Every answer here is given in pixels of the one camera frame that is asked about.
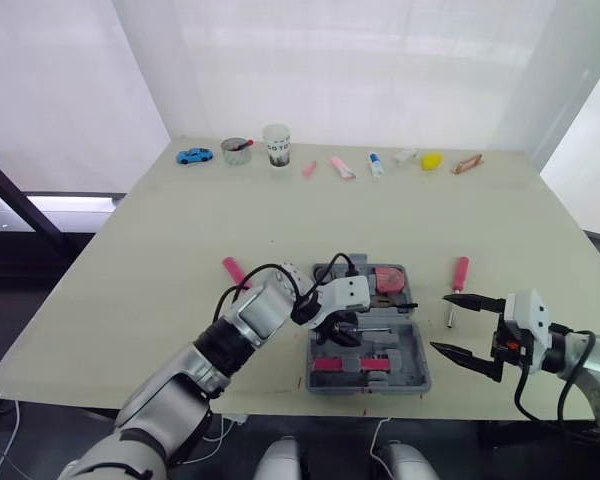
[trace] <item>paper cup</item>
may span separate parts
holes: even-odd
[[[285,125],[267,125],[262,129],[262,137],[267,147],[267,154],[269,155],[271,165],[274,167],[289,165],[289,161],[291,160],[289,157],[289,129]]]

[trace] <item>blue toy car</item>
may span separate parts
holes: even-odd
[[[208,162],[213,158],[213,152],[208,148],[191,148],[189,150],[183,150],[176,157],[176,161],[180,165],[187,165],[188,163]]]

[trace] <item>black cable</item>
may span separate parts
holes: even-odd
[[[240,286],[239,285],[234,285],[233,287],[229,287],[227,288],[224,293],[222,294],[222,296],[220,297],[220,300],[218,300],[218,305],[216,305],[216,311],[213,314],[213,320],[212,323],[216,323],[218,321],[218,317],[220,316],[220,310],[222,309],[222,305],[224,304],[224,301],[227,299],[227,296],[231,293],[234,292],[236,290],[240,290]]]
[[[224,293],[220,297],[220,300],[218,300],[218,304],[216,305],[216,310],[213,314],[212,323],[215,323],[218,321],[218,318],[220,317],[220,310],[222,310],[222,305],[224,304],[224,301],[227,299],[227,296],[229,296],[229,294],[231,292],[235,292],[233,295],[233,300],[232,300],[232,302],[235,302],[238,299],[238,297],[240,296],[241,290],[249,289],[249,287],[247,287],[247,282],[251,279],[251,277],[253,277],[256,273],[259,273],[263,270],[267,270],[269,268],[272,268],[274,270],[278,270],[278,271],[282,272],[287,277],[289,282],[291,283],[291,286],[293,287],[293,292],[295,293],[295,297],[296,297],[296,303],[294,304],[294,307],[293,307],[295,309],[295,305],[297,304],[298,299],[300,298],[300,289],[298,288],[298,284],[293,279],[291,274],[287,270],[282,268],[280,265],[276,265],[275,263],[266,263],[264,265],[260,265],[259,267],[251,270],[247,275],[245,275],[245,277],[242,279],[242,281],[238,285],[229,287],[228,289],[226,289],[224,291]]]
[[[265,263],[264,265],[260,265],[259,267],[256,267],[253,270],[251,270],[242,279],[242,281],[237,285],[236,293],[233,294],[233,301],[235,302],[238,299],[238,296],[240,295],[240,290],[242,290],[242,289],[245,288],[245,286],[247,285],[247,282],[251,279],[251,277],[253,277],[256,273],[261,272],[262,270],[267,270],[268,268],[272,268],[274,270],[278,270],[285,277],[287,277],[287,279],[291,283],[291,286],[293,287],[293,293],[295,293],[296,302],[297,302],[298,299],[300,298],[300,289],[298,288],[298,284],[296,283],[296,281],[293,279],[293,277],[291,276],[291,274],[288,271],[286,271],[280,265],[277,265],[275,263]]]
[[[576,333],[588,335],[589,341],[587,342],[587,346],[585,347],[584,351],[582,352],[582,355],[580,355],[580,358],[578,359],[575,366],[571,370],[571,373],[569,373],[569,376],[565,380],[564,387],[562,387],[562,391],[560,392],[560,398],[558,399],[558,409],[557,409],[558,410],[558,427],[560,428],[560,431],[563,434],[567,434],[567,429],[564,424],[564,403],[567,400],[567,395],[569,394],[569,390],[571,390],[571,387],[573,386],[576,379],[578,378],[578,375],[580,375],[580,372],[582,371],[582,367],[584,366],[585,362],[589,358],[589,355],[591,355],[591,351],[593,350],[593,347],[596,345],[596,334],[593,333],[592,331],[581,330]]]
[[[531,358],[533,356],[533,346],[531,347],[527,347],[527,351],[529,358]],[[522,364],[522,366],[520,367],[522,370],[522,373],[520,374],[520,379],[518,380],[518,386],[516,387],[516,391],[513,395],[513,403],[515,404],[516,408],[518,409],[518,411],[520,413],[522,413],[525,417],[527,417],[529,420],[531,420],[532,422],[543,426],[544,428],[547,428],[549,430],[551,430],[553,433],[560,435],[563,434],[566,438],[573,440],[573,441],[577,441],[577,442],[581,442],[581,443],[585,443],[587,445],[597,445],[600,446],[600,437],[591,437],[591,436],[587,436],[587,435],[583,435],[583,434],[579,434],[579,433],[575,433],[575,432],[569,432],[566,429],[563,430],[563,428],[559,428],[555,425],[550,424],[549,422],[545,421],[545,420],[540,420],[538,417],[536,417],[535,415],[532,415],[531,413],[529,413],[523,406],[522,406],[522,392],[524,391],[524,388],[527,384],[527,378],[529,377],[529,364],[525,361],[525,363]]]
[[[340,257],[342,257],[349,264],[349,272],[353,273],[353,272],[356,271],[355,264],[351,261],[351,259],[346,254],[344,254],[342,252],[336,253],[333,256],[333,258],[331,259],[331,262],[329,262],[329,265],[327,265],[327,268],[325,268],[324,271],[322,272],[322,275],[320,275],[320,278],[317,278],[316,281],[311,286],[311,288],[307,291],[307,293],[305,293],[302,296],[303,300],[306,300],[306,299],[308,299],[308,298],[311,297],[311,295],[313,294],[313,292],[315,292],[316,289],[322,284],[322,282],[324,281],[324,279],[327,278],[327,275],[329,275],[329,272],[331,272],[331,269],[333,268],[333,266],[335,265],[336,261]]]

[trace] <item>pink object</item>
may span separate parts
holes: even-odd
[[[331,164],[336,167],[338,173],[345,180],[349,180],[351,178],[356,178],[356,174],[353,170],[347,167],[344,162],[340,159],[340,157],[332,157]]]
[[[388,358],[361,358],[360,359],[360,370],[368,371],[380,371],[388,372],[389,359]]]
[[[244,272],[233,257],[227,257],[222,261],[222,265],[227,269],[233,281],[238,285],[245,277]],[[251,282],[247,282],[245,287],[251,288]]]
[[[305,178],[309,178],[309,176],[313,173],[317,166],[318,162],[314,160],[309,165],[307,165],[307,167],[302,171],[302,175],[304,175]]]
[[[460,257],[453,274],[453,291],[460,293],[464,289],[464,282],[469,271],[469,257]]]
[[[342,359],[329,357],[316,358],[313,361],[311,370],[314,372],[341,372]]]
[[[404,274],[394,267],[375,267],[378,293],[400,293],[407,284]]]
[[[361,358],[360,370],[363,372],[388,372],[391,370],[388,358]],[[311,366],[313,372],[342,372],[342,358],[316,358]]]

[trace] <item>pink screwdriver handle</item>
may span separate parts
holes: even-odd
[[[453,274],[453,290],[461,292],[464,289],[464,282],[467,279],[469,270],[469,257],[460,257],[456,264],[456,271]]]

